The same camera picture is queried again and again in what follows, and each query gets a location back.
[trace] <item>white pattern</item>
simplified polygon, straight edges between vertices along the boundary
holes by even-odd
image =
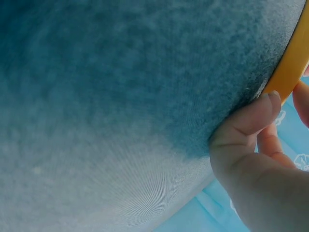
[[[237,211],[235,209],[235,206],[234,206],[234,204],[233,204],[231,199],[230,199],[230,206],[231,206],[231,209],[234,210],[235,214],[239,217],[239,215],[238,215],[238,213],[237,213]]]
[[[299,154],[294,159],[294,164],[297,168],[303,171],[309,171],[309,155]]]
[[[285,115],[286,115],[286,112],[284,110],[281,110],[278,117],[275,120],[276,126],[279,126],[282,123],[282,121],[285,118]]]

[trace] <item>hand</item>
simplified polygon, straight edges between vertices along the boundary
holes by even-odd
[[[309,87],[300,82],[293,99],[309,127]],[[276,92],[264,95],[228,118],[210,142],[214,174],[251,231],[309,231],[309,173],[283,153],[273,123],[280,109]]]

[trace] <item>light blue fabric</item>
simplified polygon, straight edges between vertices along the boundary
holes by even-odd
[[[309,79],[303,81],[309,85]],[[276,119],[284,152],[304,171],[309,171],[309,129],[299,119],[292,96]],[[248,232],[233,209],[227,192],[214,180],[155,232]]]

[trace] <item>yellow rim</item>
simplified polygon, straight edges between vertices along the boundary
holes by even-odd
[[[282,104],[291,94],[309,64],[309,0],[306,1],[293,36],[263,93],[278,91]]]

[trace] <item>teal fabric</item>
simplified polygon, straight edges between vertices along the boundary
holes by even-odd
[[[303,81],[309,85],[308,78],[303,78]],[[299,169],[309,171],[309,129],[299,119],[292,96],[283,105],[275,122],[284,152]],[[249,232],[249,230],[239,219],[227,192],[217,180],[214,180],[155,232]]]
[[[305,0],[0,0],[0,231],[148,232],[212,174]]]

